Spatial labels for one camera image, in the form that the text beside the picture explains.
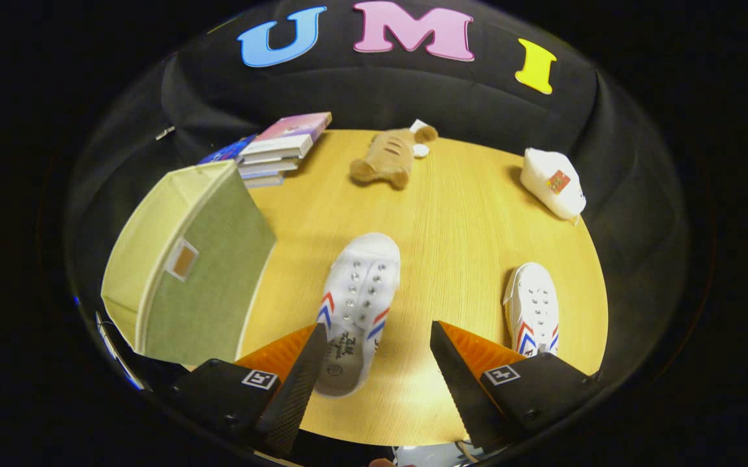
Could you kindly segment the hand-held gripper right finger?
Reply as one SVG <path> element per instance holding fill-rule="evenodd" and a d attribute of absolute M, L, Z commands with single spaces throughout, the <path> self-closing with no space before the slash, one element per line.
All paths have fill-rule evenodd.
<path fill-rule="evenodd" d="M 444 321 L 433 321 L 430 349 L 470 442 L 485 451 L 536 437 L 602 391 L 552 353 L 525 357 Z"/>

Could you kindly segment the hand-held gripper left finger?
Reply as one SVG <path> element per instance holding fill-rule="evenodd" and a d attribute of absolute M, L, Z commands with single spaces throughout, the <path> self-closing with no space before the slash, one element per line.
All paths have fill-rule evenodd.
<path fill-rule="evenodd" d="M 218 437 L 283 457 L 293 449 L 326 351 L 327 328 L 314 323 L 234 363 L 207 360 L 172 384 L 170 402 Z"/>

